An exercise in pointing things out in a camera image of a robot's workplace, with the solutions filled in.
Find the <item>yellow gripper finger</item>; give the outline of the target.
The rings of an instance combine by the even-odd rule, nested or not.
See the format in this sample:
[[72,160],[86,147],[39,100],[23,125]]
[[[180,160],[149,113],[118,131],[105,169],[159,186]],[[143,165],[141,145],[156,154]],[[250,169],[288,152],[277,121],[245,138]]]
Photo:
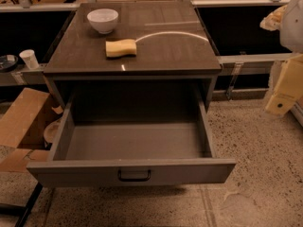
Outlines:
[[269,31],[279,30],[286,8],[287,6],[284,5],[269,13],[266,17],[262,19],[259,26]]
[[303,54],[294,54],[286,61],[275,61],[269,86],[264,111],[283,116],[303,97]]

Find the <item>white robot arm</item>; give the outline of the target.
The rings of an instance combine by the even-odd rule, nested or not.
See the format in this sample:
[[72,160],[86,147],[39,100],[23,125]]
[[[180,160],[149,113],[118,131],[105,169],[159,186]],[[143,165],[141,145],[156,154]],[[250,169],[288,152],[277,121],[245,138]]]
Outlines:
[[267,15],[259,24],[279,31],[280,44],[294,53],[281,64],[279,77],[265,106],[276,116],[287,113],[303,96],[303,0],[291,0]]

